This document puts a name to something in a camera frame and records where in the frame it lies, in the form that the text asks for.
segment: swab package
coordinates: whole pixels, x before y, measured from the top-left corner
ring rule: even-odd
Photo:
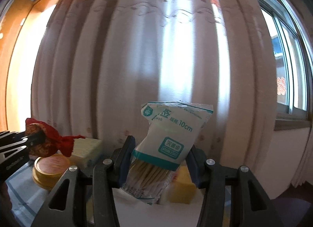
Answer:
[[[148,102],[141,114],[149,121],[147,136],[132,152],[122,189],[152,204],[185,160],[213,107],[186,102]]]

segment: yellow sponge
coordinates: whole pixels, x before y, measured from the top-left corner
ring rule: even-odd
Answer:
[[[172,203],[190,204],[196,193],[196,186],[192,183],[188,168],[181,166],[177,177],[170,185],[168,201]]]

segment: window sill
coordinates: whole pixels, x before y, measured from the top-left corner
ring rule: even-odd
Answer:
[[[311,122],[308,120],[276,119],[274,131],[301,129],[306,127],[311,127]]]

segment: teal label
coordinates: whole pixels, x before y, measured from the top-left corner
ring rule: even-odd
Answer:
[[[161,146],[159,147],[159,152],[163,155],[166,155],[172,159],[177,159],[182,152],[184,145],[171,139],[170,137],[166,137]]]
[[[147,106],[144,111],[143,111],[143,115],[145,117],[151,116],[153,112],[153,109],[150,106]]]
[[[168,161],[168,160],[164,160],[155,156],[150,156],[147,155],[145,153],[141,153],[137,150],[133,150],[132,155],[134,157],[136,157],[139,160],[148,162],[150,164],[156,165],[160,168],[166,169],[166,170],[170,170],[170,171],[176,171],[177,168],[179,167],[179,164]]]

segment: wall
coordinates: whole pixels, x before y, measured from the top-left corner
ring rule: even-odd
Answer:
[[[255,173],[271,199],[288,188],[301,160],[309,131],[310,128],[302,128],[273,132],[264,164]]]
[[[313,185],[313,152],[311,153],[306,167],[305,180]]]

